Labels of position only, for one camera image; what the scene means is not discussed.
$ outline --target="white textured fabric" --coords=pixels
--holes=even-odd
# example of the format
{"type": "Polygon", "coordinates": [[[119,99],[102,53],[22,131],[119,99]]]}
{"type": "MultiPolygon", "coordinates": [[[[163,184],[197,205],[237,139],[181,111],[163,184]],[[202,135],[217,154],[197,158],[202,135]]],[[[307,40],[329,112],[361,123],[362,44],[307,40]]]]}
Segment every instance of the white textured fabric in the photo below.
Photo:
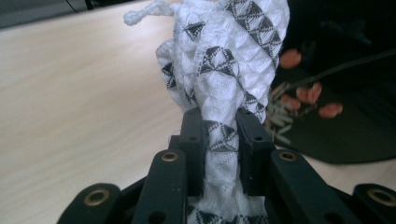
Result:
{"type": "Polygon", "coordinates": [[[205,191],[189,199],[189,223],[253,223],[254,217],[254,223],[264,223],[263,197],[242,192],[235,114],[244,107],[265,120],[289,23],[287,1],[185,0],[163,8],[173,13],[158,14],[176,20],[173,39],[156,52],[164,81],[183,112],[200,107],[209,141],[205,191]]]}

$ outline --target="fabric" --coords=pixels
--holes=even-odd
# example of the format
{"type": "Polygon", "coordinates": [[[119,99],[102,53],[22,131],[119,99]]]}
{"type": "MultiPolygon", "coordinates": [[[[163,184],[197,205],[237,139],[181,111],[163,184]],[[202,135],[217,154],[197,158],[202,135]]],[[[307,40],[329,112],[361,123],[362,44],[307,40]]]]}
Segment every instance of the fabric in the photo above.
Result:
{"type": "MultiPolygon", "coordinates": [[[[267,223],[264,198],[242,191],[235,114],[244,107],[265,120],[287,1],[185,0],[169,8],[174,37],[156,51],[163,79],[183,112],[200,107],[209,141],[204,195],[189,199],[188,223],[267,223]]],[[[149,15],[145,10],[128,13],[125,22],[149,15]]]]}

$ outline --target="table surface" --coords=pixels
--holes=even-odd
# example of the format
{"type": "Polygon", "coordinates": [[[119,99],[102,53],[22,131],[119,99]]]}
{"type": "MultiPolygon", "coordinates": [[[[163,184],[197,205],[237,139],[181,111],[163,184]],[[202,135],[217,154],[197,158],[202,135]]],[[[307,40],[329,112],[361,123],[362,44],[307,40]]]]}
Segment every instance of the table surface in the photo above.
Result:
{"type": "MultiPolygon", "coordinates": [[[[0,223],[56,223],[89,185],[145,176],[180,129],[155,49],[173,18],[123,23],[134,2],[0,31],[0,223]]],[[[330,185],[396,189],[396,160],[331,165],[330,185]]]]}

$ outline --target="black object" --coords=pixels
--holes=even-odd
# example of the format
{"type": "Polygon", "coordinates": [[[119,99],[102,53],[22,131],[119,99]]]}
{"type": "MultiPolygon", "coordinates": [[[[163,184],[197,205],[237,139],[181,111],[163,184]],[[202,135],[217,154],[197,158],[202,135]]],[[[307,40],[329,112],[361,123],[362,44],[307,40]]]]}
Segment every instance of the black object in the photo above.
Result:
{"type": "MultiPolygon", "coordinates": [[[[244,192],[266,197],[272,224],[396,223],[395,191],[366,184],[351,196],[333,189],[303,156],[275,150],[253,114],[239,109],[236,120],[244,192]]],[[[109,184],[84,189],[58,223],[186,223],[187,197],[204,193],[204,157],[202,118],[194,109],[185,114],[180,136],[155,156],[146,178],[123,191],[109,184]]]]}

